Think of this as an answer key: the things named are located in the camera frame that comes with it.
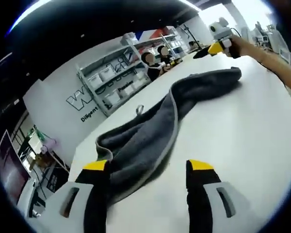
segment gray towel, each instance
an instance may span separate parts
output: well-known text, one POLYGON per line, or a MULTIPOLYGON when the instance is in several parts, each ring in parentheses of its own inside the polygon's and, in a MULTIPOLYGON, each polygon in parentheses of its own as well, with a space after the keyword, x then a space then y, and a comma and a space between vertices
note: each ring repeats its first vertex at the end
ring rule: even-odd
POLYGON ((111 160, 110 203, 132 194, 153 176, 177 137, 179 122, 197 102, 229 93, 241 75, 235 67, 190 75, 175 82, 147 112, 99 136, 98 159, 111 160))

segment screen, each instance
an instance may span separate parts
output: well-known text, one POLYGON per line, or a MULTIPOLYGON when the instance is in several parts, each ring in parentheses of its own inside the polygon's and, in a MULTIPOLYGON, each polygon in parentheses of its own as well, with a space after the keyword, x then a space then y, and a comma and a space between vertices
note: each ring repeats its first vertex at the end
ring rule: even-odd
POLYGON ((0 177, 11 201, 17 204, 30 175, 14 150, 7 131, 0 141, 0 177))

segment white table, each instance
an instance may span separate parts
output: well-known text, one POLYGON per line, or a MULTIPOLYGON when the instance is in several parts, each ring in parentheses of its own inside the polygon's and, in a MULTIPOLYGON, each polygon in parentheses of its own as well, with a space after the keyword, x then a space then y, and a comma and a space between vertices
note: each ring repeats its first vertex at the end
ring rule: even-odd
POLYGON ((241 88, 198 103, 183 119, 169 165, 155 181, 120 201, 108 213, 109 233, 189 232, 185 162, 210 163, 249 201, 259 221, 272 217, 291 188, 291 98, 281 81, 250 57, 223 54, 193 60, 194 54, 134 96, 95 129, 76 149, 69 180, 96 159, 100 134, 135 117, 166 95, 175 81, 192 73, 239 67, 241 88))

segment ceiling light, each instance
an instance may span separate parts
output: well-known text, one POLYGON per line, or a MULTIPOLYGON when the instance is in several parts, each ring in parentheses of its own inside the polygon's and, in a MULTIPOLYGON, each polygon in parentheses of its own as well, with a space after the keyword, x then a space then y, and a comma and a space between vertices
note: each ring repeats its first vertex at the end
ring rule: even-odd
POLYGON ((196 11, 202 11, 201 9, 199 9, 197 6, 195 6, 194 4, 190 3, 189 1, 187 0, 178 0, 186 5, 188 5, 189 7, 193 8, 194 10, 196 11))
POLYGON ((40 0, 38 2, 36 2, 35 4, 33 4, 31 7, 29 7, 26 11, 24 11, 24 13, 21 14, 21 16, 15 21, 15 23, 12 25, 11 29, 9 30, 8 33, 11 32, 11 30, 20 23, 20 21, 22 21, 27 15, 29 15, 31 12, 35 11, 36 9, 38 9, 40 6, 43 6, 44 4, 48 3, 51 0, 40 0))

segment desk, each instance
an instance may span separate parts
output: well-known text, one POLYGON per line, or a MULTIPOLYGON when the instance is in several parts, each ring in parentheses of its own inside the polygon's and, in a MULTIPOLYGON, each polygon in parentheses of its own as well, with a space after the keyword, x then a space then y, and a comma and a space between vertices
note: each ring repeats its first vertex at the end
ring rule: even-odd
POLYGON ((249 201, 259 221, 273 216, 291 188, 291 98, 281 81, 250 57, 223 54, 184 62, 151 83, 107 118, 76 149, 69 180, 96 159, 100 134, 135 117, 166 95, 172 83, 192 73, 239 67, 242 86, 215 100, 198 103, 183 119, 169 165, 155 181, 115 204, 108 213, 109 233, 189 232, 185 162, 210 163, 249 201))

